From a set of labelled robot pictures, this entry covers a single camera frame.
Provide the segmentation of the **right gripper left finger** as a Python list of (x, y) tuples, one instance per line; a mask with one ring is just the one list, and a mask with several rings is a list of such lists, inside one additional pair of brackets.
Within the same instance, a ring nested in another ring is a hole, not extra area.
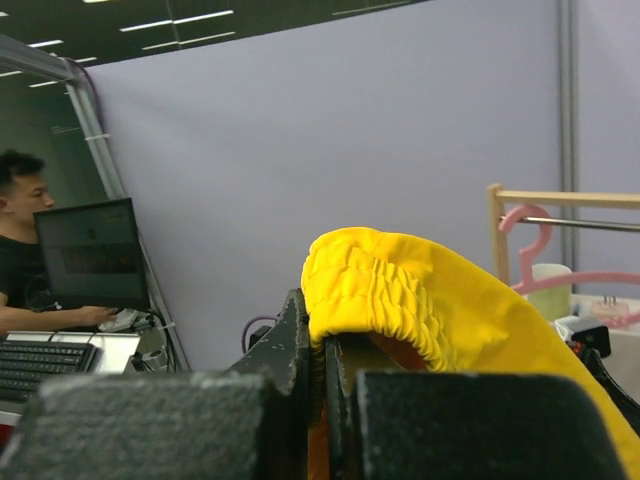
[(45, 382), (1, 456), (5, 479), (303, 479), (308, 316), (276, 325), (226, 371)]

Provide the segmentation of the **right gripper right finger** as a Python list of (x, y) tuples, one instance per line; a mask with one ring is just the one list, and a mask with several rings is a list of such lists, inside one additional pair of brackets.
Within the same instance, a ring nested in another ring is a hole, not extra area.
[(587, 393), (558, 376), (404, 371), (361, 335), (327, 341), (334, 479), (622, 479)]

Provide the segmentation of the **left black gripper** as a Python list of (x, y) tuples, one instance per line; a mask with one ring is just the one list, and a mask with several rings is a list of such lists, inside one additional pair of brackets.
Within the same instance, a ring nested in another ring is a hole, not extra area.
[(574, 353), (604, 388), (636, 434), (639, 434), (639, 403), (627, 394), (606, 369), (599, 352), (584, 344), (575, 344)]

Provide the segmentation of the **yellow shorts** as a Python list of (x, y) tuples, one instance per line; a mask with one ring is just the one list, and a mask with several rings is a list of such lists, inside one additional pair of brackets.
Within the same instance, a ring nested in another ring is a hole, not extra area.
[(545, 374), (588, 393), (628, 478), (639, 476), (639, 436), (587, 367), (538, 311), (466, 258), (409, 234), (348, 227), (310, 246), (301, 290), (314, 381), (325, 342), (364, 333), (405, 368)]

